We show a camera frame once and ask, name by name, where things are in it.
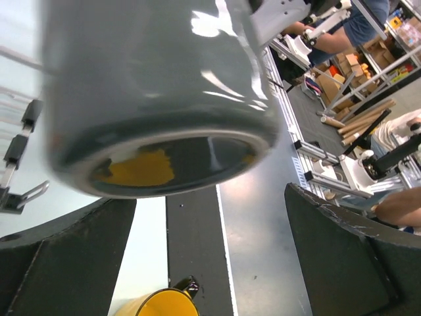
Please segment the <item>person forearm at right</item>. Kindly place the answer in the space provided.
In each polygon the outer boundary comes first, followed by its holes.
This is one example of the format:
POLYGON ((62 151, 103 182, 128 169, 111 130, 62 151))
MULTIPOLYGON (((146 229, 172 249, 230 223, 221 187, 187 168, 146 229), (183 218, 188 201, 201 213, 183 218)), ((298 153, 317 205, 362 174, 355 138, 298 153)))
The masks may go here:
POLYGON ((389 194, 371 211, 381 222, 420 236, 420 187, 389 194))

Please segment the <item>dark grey mug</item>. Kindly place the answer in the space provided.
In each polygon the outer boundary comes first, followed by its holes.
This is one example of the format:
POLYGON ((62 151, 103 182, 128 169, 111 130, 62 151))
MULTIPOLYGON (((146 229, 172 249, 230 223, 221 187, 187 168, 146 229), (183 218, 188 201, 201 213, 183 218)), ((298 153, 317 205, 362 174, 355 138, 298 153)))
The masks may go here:
POLYGON ((246 1, 42 1, 47 163, 99 197, 197 190, 276 145, 246 1))

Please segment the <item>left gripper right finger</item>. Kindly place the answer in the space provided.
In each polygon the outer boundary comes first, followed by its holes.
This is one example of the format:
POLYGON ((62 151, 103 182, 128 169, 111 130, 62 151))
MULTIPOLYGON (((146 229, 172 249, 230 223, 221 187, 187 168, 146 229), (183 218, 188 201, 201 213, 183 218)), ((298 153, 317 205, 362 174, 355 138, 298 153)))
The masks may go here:
POLYGON ((313 315, 419 315, 420 237, 289 183, 287 216, 313 315))

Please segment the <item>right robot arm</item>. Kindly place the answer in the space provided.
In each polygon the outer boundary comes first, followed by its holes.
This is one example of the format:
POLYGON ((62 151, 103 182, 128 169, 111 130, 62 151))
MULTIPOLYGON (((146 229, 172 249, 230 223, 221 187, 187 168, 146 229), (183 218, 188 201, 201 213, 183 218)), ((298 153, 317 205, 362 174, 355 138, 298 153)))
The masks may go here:
POLYGON ((249 0, 251 21, 259 46, 266 47, 285 28, 307 17, 312 1, 249 0))

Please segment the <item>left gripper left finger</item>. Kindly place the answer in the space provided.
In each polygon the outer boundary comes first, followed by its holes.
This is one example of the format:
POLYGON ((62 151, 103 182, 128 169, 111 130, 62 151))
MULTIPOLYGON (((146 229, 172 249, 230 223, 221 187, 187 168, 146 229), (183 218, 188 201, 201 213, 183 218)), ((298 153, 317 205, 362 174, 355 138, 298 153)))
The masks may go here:
POLYGON ((2 315, 107 315, 136 209, 100 199, 1 238, 2 315))

